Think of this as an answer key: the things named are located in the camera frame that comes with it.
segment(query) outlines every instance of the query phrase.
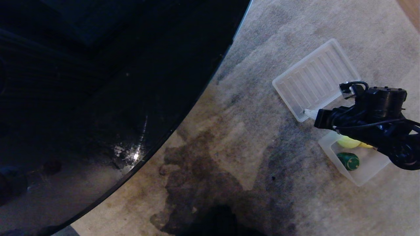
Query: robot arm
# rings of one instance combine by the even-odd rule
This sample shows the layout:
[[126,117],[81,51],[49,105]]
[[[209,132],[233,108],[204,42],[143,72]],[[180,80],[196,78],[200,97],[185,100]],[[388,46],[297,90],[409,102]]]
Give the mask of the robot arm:
[[355,104],[349,108],[320,109],[314,126],[372,145],[402,169],[420,169],[420,123],[402,114],[407,91],[369,88],[362,81],[341,84],[340,89],[345,99],[355,98]]

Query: black table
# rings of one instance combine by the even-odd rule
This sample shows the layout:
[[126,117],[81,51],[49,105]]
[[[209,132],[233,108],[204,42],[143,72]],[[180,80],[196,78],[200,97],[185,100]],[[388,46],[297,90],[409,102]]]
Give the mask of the black table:
[[0,235],[53,234],[136,173],[250,0],[62,2],[0,3]]

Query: black cable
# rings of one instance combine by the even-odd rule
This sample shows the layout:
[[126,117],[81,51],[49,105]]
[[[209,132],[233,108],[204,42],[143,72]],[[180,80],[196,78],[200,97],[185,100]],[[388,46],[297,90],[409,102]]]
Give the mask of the black cable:
[[348,85],[363,84],[365,86],[365,91],[367,91],[369,89],[369,85],[364,81],[353,81],[353,82],[348,82],[347,84]]
[[417,135],[420,135],[420,127],[418,127],[418,126],[414,126],[414,127],[413,127],[413,130],[414,130],[415,132],[417,132]]
[[349,108],[348,110],[346,110],[345,112],[341,113],[340,115],[336,115],[333,120],[331,121],[331,125],[334,126],[334,121],[338,118],[338,117],[342,117],[345,114],[347,114],[348,112],[350,112],[353,108],[355,108],[355,106],[352,106],[351,108]]
[[376,123],[366,124],[366,125],[360,125],[360,126],[335,127],[335,128],[333,127],[333,128],[334,129],[368,128],[368,127],[372,127],[372,126],[378,126],[378,125],[381,125],[381,124],[393,123],[393,122],[397,122],[397,121],[410,121],[410,120],[407,120],[407,119],[393,119],[393,120],[381,121],[381,122],[376,122]]
[[412,121],[412,120],[407,120],[407,122],[408,123],[412,123],[412,124],[417,125],[418,127],[420,127],[420,123],[419,122],[415,122],[415,121]]

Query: plastic container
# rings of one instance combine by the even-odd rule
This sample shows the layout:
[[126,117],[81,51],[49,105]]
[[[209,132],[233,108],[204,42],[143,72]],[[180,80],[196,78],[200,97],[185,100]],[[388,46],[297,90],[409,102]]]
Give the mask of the plastic container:
[[[341,137],[340,134],[331,131],[320,139],[318,143],[337,167],[338,171],[357,186],[365,184],[391,162],[387,156],[372,148],[343,148],[337,143]],[[357,155],[360,159],[359,167],[356,170],[348,171],[336,155],[341,152],[350,152]]]
[[299,122],[308,119],[305,109],[318,110],[341,96],[339,84],[358,81],[343,49],[330,39],[273,80],[273,86]]

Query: green ball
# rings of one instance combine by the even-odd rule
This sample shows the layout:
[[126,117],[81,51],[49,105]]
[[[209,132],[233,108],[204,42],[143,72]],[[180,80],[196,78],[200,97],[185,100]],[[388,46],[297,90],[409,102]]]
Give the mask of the green ball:
[[359,158],[353,153],[341,152],[337,154],[337,157],[343,163],[346,170],[356,170],[360,165]]

